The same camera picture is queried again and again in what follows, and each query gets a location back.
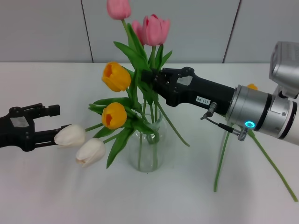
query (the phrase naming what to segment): green stem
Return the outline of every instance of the green stem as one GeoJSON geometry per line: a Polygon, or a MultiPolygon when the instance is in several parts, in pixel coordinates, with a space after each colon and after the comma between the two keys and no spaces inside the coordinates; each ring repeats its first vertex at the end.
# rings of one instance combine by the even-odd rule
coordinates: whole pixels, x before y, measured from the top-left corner
{"type": "MultiPolygon", "coordinates": [[[[143,102],[143,109],[142,109],[142,117],[143,119],[146,119],[145,117],[145,108],[146,108],[146,99],[144,99],[144,102],[143,102]]],[[[139,135],[139,151],[138,151],[138,170],[140,171],[140,163],[141,163],[141,152],[142,152],[142,133],[140,133],[139,135]]]]}
{"type": "Polygon", "coordinates": [[[281,174],[281,172],[279,171],[279,169],[277,168],[277,166],[274,164],[274,162],[272,161],[272,159],[268,156],[268,154],[266,153],[266,151],[262,147],[261,143],[259,143],[259,141],[256,139],[256,136],[254,135],[253,131],[249,130],[248,134],[253,139],[253,141],[256,143],[256,145],[260,148],[260,150],[262,151],[262,153],[264,154],[264,156],[267,158],[267,160],[269,161],[269,163],[273,166],[273,168],[275,169],[275,171],[278,173],[280,179],[282,180],[282,182],[284,183],[285,187],[289,191],[289,193],[292,196],[293,200],[295,202],[297,202],[298,199],[295,196],[294,192],[292,191],[292,189],[290,188],[289,184],[287,183],[287,181],[285,180],[284,176],[281,174]]]}
{"type": "Polygon", "coordinates": [[[100,123],[100,124],[98,124],[98,125],[95,125],[95,126],[86,128],[85,131],[88,132],[88,131],[91,131],[91,130],[93,130],[93,129],[96,129],[96,128],[98,128],[98,127],[102,127],[102,126],[103,126],[103,124],[100,123]]]}
{"type": "Polygon", "coordinates": [[[131,92],[130,92],[130,90],[128,88],[126,88],[126,92],[128,94],[128,97],[132,99],[133,98],[132,94],[131,94],[131,92]]]}
{"type": "Polygon", "coordinates": [[[183,137],[179,134],[179,132],[177,131],[177,129],[174,127],[174,125],[172,124],[172,122],[169,120],[168,116],[166,115],[165,111],[163,110],[163,108],[161,107],[161,105],[159,104],[159,102],[155,101],[155,104],[157,104],[158,108],[160,109],[161,113],[163,114],[163,116],[165,117],[165,119],[167,120],[167,122],[169,123],[169,125],[172,127],[172,129],[174,130],[174,132],[177,134],[177,136],[179,137],[179,139],[181,139],[181,141],[188,147],[190,147],[190,145],[183,139],[183,137]]]}
{"type": "Polygon", "coordinates": [[[111,140],[116,139],[117,136],[119,136],[119,135],[120,135],[120,133],[118,133],[118,134],[116,134],[116,135],[110,137],[109,139],[106,139],[105,141],[103,141],[103,143],[106,144],[107,142],[110,142],[111,140]]]}
{"type": "Polygon", "coordinates": [[[149,57],[150,67],[155,68],[155,53],[156,53],[156,46],[151,47],[151,54],[149,57]]]}
{"type": "Polygon", "coordinates": [[[151,115],[151,123],[153,124],[155,122],[153,104],[150,104],[149,108],[150,108],[150,115],[151,115]]]}
{"type": "Polygon", "coordinates": [[[222,166],[222,162],[223,162],[223,156],[224,156],[225,148],[226,148],[226,145],[228,143],[229,134],[230,133],[227,132],[225,140],[224,140],[224,144],[223,144],[223,147],[222,147],[221,157],[220,157],[220,161],[219,161],[219,164],[218,164],[217,173],[216,173],[216,177],[215,177],[215,181],[214,181],[214,192],[217,192],[219,174],[220,174],[220,170],[221,170],[221,166],[222,166]]]}
{"type": "Polygon", "coordinates": [[[134,42],[133,42],[133,38],[132,38],[132,36],[131,36],[131,34],[130,34],[130,32],[129,32],[129,29],[128,29],[128,26],[127,26],[127,24],[126,24],[126,21],[125,21],[125,20],[121,20],[121,22],[122,22],[122,24],[123,24],[123,27],[124,27],[125,30],[126,30],[126,33],[127,33],[127,35],[128,35],[128,39],[129,39],[129,42],[132,43],[132,47],[134,48],[133,50],[136,50],[135,45],[134,45],[134,42]]]}
{"type": "Polygon", "coordinates": [[[155,122],[158,120],[158,106],[155,104],[155,122]]]}

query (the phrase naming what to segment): loose tulip stem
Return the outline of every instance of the loose tulip stem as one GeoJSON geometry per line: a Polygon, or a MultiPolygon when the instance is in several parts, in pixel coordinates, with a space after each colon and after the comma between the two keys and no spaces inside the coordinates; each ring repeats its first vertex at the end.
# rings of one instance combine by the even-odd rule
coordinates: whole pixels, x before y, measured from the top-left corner
{"type": "Polygon", "coordinates": [[[103,124],[100,123],[100,124],[98,124],[98,125],[95,125],[95,126],[86,128],[85,131],[88,132],[88,131],[91,131],[91,130],[93,130],[93,129],[96,129],[96,128],[98,128],[98,127],[102,127],[102,126],[103,126],[103,124]]]}
{"type": "Polygon", "coordinates": [[[219,160],[217,173],[216,173],[216,177],[215,177],[215,181],[214,181],[214,192],[217,192],[219,174],[220,174],[220,170],[221,170],[221,166],[222,166],[222,161],[223,161],[223,157],[224,157],[225,148],[226,148],[226,145],[228,143],[229,134],[230,134],[229,132],[226,134],[224,144],[223,144],[223,147],[222,147],[221,157],[220,157],[220,160],[219,160]]]}
{"type": "Polygon", "coordinates": [[[155,104],[155,122],[158,120],[158,106],[155,104]]]}
{"type": "Polygon", "coordinates": [[[290,195],[292,196],[293,200],[295,202],[298,201],[297,197],[295,196],[294,192],[292,191],[292,189],[290,188],[289,184],[287,183],[287,181],[285,180],[284,176],[281,174],[281,172],[279,171],[279,169],[277,168],[277,166],[274,164],[274,162],[272,161],[272,159],[268,156],[268,154],[266,153],[266,151],[264,150],[264,148],[262,147],[261,143],[259,143],[259,141],[256,139],[256,136],[254,135],[253,131],[250,130],[248,132],[248,135],[253,139],[253,141],[256,143],[256,145],[260,148],[260,150],[262,151],[262,153],[264,154],[264,156],[267,158],[267,160],[269,161],[269,163],[273,166],[273,168],[275,169],[275,171],[278,173],[280,179],[282,180],[282,182],[284,183],[285,187],[287,188],[287,190],[289,191],[290,195]]]}
{"type": "Polygon", "coordinates": [[[109,139],[106,139],[105,141],[103,141],[103,143],[106,144],[107,142],[110,142],[111,140],[116,139],[117,136],[119,136],[120,134],[121,134],[121,133],[118,133],[118,134],[116,134],[116,135],[110,137],[109,139]]]}
{"type": "Polygon", "coordinates": [[[177,129],[175,128],[175,126],[172,124],[172,122],[169,120],[168,116],[166,115],[166,113],[164,112],[163,108],[161,107],[161,105],[159,104],[159,102],[155,102],[155,104],[157,104],[158,108],[160,109],[161,113],[163,114],[163,116],[165,117],[165,119],[167,120],[167,122],[169,123],[169,125],[172,127],[172,129],[174,130],[174,132],[177,134],[177,136],[179,137],[179,139],[181,139],[181,141],[188,147],[190,147],[190,145],[183,139],[183,137],[179,134],[179,132],[177,131],[177,129]]]}
{"type": "Polygon", "coordinates": [[[151,123],[153,124],[155,122],[153,104],[150,104],[149,108],[150,108],[150,115],[151,115],[151,123]]]}
{"type": "Polygon", "coordinates": [[[125,21],[125,20],[121,20],[121,22],[122,22],[122,24],[123,24],[123,27],[124,27],[125,30],[126,30],[126,33],[127,33],[127,35],[128,35],[128,39],[129,39],[129,42],[134,43],[133,38],[132,38],[132,36],[131,36],[131,34],[130,34],[130,32],[129,32],[128,26],[127,26],[127,24],[126,24],[126,21],[125,21]]]}

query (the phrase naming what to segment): label sticker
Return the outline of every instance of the label sticker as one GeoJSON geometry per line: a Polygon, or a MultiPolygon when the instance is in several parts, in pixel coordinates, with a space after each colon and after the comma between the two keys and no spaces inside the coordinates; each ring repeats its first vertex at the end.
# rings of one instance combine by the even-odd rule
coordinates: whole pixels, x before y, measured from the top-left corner
{"type": "Polygon", "coordinates": [[[199,103],[205,104],[205,105],[210,105],[210,102],[211,102],[209,99],[205,99],[202,97],[197,97],[196,101],[199,103]]]}

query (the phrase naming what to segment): table surface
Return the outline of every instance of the table surface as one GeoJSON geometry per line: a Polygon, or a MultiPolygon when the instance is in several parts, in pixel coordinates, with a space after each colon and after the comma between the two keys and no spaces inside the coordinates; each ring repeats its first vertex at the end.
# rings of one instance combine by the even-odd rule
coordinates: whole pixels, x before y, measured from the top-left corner
{"type": "MultiPolygon", "coordinates": [[[[124,96],[102,82],[101,63],[0,63],[0,116],[13,106],[61,106],[61,115],[36,120],[36,130],[70,123],[85,127],[100,116],[87,109],[101,98],[124,96]]],[[[190,66],[205,79],[235,87],[255,83],[272,93],[268,64],[167,64],[190,66]]],[[[279,176],[248,137],[232,136],[220,175],[213,183],[224,131],[200,121],[205,110],[193,105],[171,108],[160,99],[191,147],[168,128],[169,150],[153,173],[134,170],[122,151],[109,169],[108,153],[88,168],[75,163],[77,148],[16,147],[0,150],[0,218],[4,224],[264,224],[297,223],[295,203],[279,176]]],[[[214,120],[223,118],[215,116],[214,120]]],[[[299,147],[257,133],[294,193],[299,196],[299,147]]]]}

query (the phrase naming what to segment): green leaf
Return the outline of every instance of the green leaf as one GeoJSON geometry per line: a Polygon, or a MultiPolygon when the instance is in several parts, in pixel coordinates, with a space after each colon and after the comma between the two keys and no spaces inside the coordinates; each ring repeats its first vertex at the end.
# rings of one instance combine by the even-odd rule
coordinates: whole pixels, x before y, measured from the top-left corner
{"type": "Polygon", "coordinates": [[[160,47],[157,51],[157,55],[155,58],[155,65],[156,65],[155,69],[157,69],[157,70],[161,69],[162,58],[163,58],[163,49],[164,49],[164,46],[162,44],[162,45],[160,45],[160,47]]]}
{"type": "Polygon", "coordinates": [[[132,50],[130,47],[128,47],[127,45],[125,45],[123,43],[119,43],[119,42],[114,41],[114,44],[119,50],[121,50],[128,57],[128,59],[132,63],[135,70],[139,69],[141,71],[142,70],[149,70],[150,71],[148,63],[144,59],[144,57],[142,57],[136,51],[132,50]]]}
{"type": "Polygon", "coordinates": [[[98,101],[95,101],[93,104],[96,105],[106,105],[108,106],[111,103],[120,103],[123,106],[132,107],[133,101],[128,97],[119,97],[119,98],[109,98],[109,99],[100,99],[98,101]]]}
{"type": "Polygon", "coordinates": [[[107,127],[103,127],[101,130],[98,131],[98,133],[95,134],[94,138],[102,138],[102,137],[106,137],[108,135],[111,135],[113,132],[115,132],[117,130],[116,129],[109,129],[107,127]]]}
{"type": "Polygon", "coordinates": [[[133,128],[124,128],[117,136],[107,159],[107,168],[110,167],[117,154],[124,149],[134,131],[135,130],[133,128]]]}
{"type": "Polygon", "coordinates": [[[141,107],[139,107],[140,103],[138,102],[137,87],[138,87],[138,69],[135,70],[135,74],[133,76],[133,79],[131,80],[131,85],[130,85],[129,91],[132,96],[133,107],[138,108],[139,112],[140,112],[141,107]]]}
{"type": "Polygon", "coordinates": [[[127,118],[125,124],[122,127],[133,128],[133,120],[130,118],[127,118]]]}
{"type": "Polygon", "coordinates": [[[168,53],[162,58],[162,62],[161,62],[160,68],[163,67],[163,65],[166,63],[166,61],[167,61],[168,58],[171,56],[171,54],[172,54],[172,51],[168,52],[168,53]]]}
{"type": "Polygon", "coordinates": [[[134,42],[137,53],[140,54],[142,57],[144,57],[145,61],[147,61],[148,57],[147,57],[147,55],[144,51],[144,48],[143,48],[142,44],[140,43],[140,40],[137,37],[136,33],[132,29],[131,24],[129,24],[129,23],[128,23],[128,30],[129,30],[129,33],[132,36],[132,39],[133,39],[133,42],[134,42]]]}
{"type": "Polygon", "coordinates": [[[129,118],[136,118],[136,113],[134,111],[132,111],[130,108],[128,108],[126,106],[125,106],[125,109],[126,109],[126,112],[127,112],[127,116],[129,118]]]}
{"type": "Polygon", "coordinates": [[[143,134],[153,134],[155,133],[155,131],[153,129],[151,129],[150,127],[148,127],[143,120],[141,119],[136,119],[133,121],[133,126],[135,129],[137,129],[138,131],[140,131],[143,134]]]}
{"type": "Polygon", "coordinates": [[[89,107],[88,109],[93,111],[93,112],[96,112],[100,115],[102,115],[103,113],[103,110],[106,108],[106,106],[96,106],[96,107],[89,107]]]}
{"type": "Polygon", "coordinates": [[[131,70],[125,68],[125,67],[123,67],[123,68],[124,68],[125,70],[127,70],[127,72],[130,74],[131,78],[134,76],[134,72],[133,72],[133,71],[131,71],[131,70]]]}

